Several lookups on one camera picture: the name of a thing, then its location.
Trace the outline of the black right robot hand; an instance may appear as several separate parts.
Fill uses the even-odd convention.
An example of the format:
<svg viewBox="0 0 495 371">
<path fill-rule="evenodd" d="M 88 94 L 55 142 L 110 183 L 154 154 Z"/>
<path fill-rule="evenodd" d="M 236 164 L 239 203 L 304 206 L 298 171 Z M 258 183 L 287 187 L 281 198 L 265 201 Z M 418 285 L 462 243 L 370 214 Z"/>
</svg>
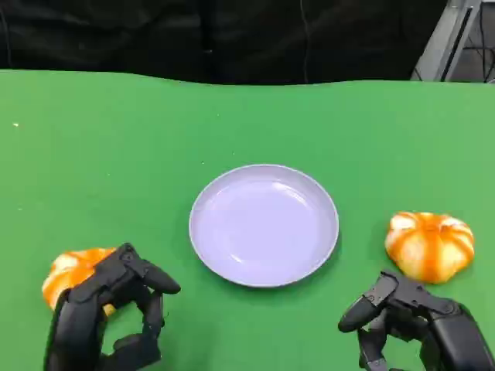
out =
<svg viewBox="0 0 495 371">
<path fill-rule="evenodd" d="M 356 332 L 359 366 L 387 370 L 387 337 L 420 342 L 427 370 L 492 370 L 494 356 L 469 309 L 430 294 L 423 284 L 382 271 L 374 285 L 343 314 L 341 332 Z"/>
</svg>

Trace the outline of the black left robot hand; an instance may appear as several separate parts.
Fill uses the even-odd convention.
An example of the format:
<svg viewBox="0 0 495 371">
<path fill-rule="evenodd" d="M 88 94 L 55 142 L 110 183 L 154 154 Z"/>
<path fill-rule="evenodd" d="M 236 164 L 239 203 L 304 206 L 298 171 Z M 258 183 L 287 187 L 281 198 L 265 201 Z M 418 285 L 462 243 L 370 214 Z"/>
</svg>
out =
<svg viewBox="0 0 495 371">
<path fill-rule="evenodd" d="M 164 294 L 180 286 L 160 267 L 141 258 L 130 243 L 61 254 L 43 283 L 53 310 L 45 370 L 139 370 L 158 362 L 164 326 Z M 108 316 L 134 302 L 143 314 L 142 331 L 101 351 Z"/>
</svg>

